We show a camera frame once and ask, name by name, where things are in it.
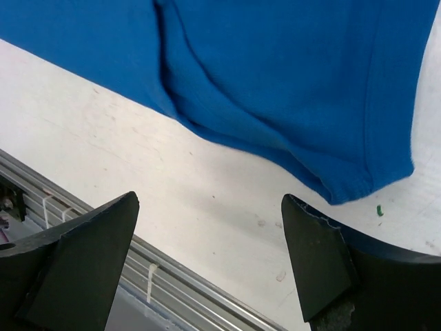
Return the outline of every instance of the green speck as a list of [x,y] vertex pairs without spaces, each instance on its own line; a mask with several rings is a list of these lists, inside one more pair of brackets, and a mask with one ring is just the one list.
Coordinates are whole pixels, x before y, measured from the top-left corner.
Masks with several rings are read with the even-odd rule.
[[384,212],[381,210],[381,205],[377,205],[377,215],[379,217],[384,215]]

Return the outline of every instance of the white work surface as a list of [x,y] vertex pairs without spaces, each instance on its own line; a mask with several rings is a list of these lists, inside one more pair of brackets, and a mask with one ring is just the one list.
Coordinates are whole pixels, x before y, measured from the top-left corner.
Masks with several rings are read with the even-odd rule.
[[277,165],[204,141],[4,41],[0,149],[95,207],[135,191],[138,236],[288,330],[309,330],[283,235],[285,193],[383,241],[441,254],[440,26],[438,17],[418,86],[416,171],[354,203],[331,207]]

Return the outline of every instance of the white zip tie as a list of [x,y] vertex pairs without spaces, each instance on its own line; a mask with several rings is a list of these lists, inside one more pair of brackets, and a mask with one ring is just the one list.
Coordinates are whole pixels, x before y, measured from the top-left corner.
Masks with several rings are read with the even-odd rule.
[[152,263],[149,266],[149,277],[147,279],[147,303],[150,303],[152,300],[153,274],[156,272],[156,269],[158,269],[156,264]]
[[48,218],[48,209],[46,208],[46,201],[52,197],[53,195],[48,195],[47,197],[43,198],[43,213],[44,213],[44,221],[46,222],[46,229],[49,228],[49,218]]
[[63,214],[61,214],[61,220],[63,221],[63,223],[66,222],[66,214],[67,214],[70,210],[72,210],[72,207],[69,207],[68,209],[66,209],[66,210],[63,212]]

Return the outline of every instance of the metal rail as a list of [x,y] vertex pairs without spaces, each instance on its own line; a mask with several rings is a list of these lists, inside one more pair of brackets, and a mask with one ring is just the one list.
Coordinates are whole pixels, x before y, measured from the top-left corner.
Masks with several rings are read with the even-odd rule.
[[[41,231],[78,217],[93,208],[0,150],[0,176],[25,192],[27,223]],[[156,270],[150,302],[147,284]],[[125,261],[120,286],[184,330],[284,331],[232,296],[187,269],[136,235]]]

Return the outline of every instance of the blue fabric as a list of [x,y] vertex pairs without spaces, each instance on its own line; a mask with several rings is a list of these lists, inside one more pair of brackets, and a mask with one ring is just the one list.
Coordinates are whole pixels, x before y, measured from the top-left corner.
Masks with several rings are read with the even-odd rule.
[[1,0],[0,38],[337,204],[412,173],[438,2]]

